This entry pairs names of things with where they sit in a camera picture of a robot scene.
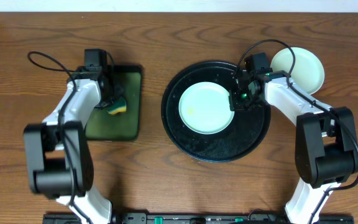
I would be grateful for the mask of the yellow green sponge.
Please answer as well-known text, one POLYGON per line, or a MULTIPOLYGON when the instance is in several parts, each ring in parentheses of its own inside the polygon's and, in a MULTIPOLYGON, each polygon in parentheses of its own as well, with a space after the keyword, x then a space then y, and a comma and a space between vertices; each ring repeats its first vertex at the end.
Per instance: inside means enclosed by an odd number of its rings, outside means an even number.
POLYGON ((107 112, 110 115, 125 113, 126 111, 127 111, 127 101, 123 96, 120 96, 116 101, 114 101, 107 110, 107 112))

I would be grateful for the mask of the mint green plate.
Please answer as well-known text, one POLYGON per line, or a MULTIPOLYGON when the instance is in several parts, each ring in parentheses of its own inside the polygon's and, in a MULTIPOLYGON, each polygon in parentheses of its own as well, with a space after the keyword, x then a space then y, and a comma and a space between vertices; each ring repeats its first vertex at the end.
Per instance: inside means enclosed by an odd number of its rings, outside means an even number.
MULTIPOLYGON (((291 77, 295 83, 309 94, 316 93, 323 85, 325 72, 319 58, 309 50, 292 47, 295 54, 295 66, 291 77)), ((279 51, 272 59, 270 66, 273 71, 284 70, 289 72, 293 57, 288 49, 279 51)))
POLYGON ((183 123, 199 134, 216 134, 229 126, 234 118, 229 92, 213 82, 199 82, 188 87, 178 103, 183 123))

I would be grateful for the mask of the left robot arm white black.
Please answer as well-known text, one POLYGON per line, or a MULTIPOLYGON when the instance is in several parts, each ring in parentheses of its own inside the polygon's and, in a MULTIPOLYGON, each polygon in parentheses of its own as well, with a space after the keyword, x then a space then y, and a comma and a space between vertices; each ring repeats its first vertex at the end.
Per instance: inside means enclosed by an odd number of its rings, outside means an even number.
POLYGON ((82 223, 115 223, 112 203, 93 184, 94 167, 85 127, 113 95, 111 65, 78 67, 58 106, 24 129, 30 189, 66 205, 82 223))

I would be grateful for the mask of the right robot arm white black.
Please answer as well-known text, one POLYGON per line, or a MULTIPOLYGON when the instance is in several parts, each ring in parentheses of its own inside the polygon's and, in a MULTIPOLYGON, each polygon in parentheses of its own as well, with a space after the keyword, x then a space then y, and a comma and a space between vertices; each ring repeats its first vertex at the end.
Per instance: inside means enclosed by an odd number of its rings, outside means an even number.
POLYGON ((231 110, 265 103, 280 110, 296 127, 295 165, 300 180, 285 205, 290 223, 316 223, 334 191, 358 184, 358 143, 352 111, 333 108, 302 90, 287 72, 235 73, 231 110))

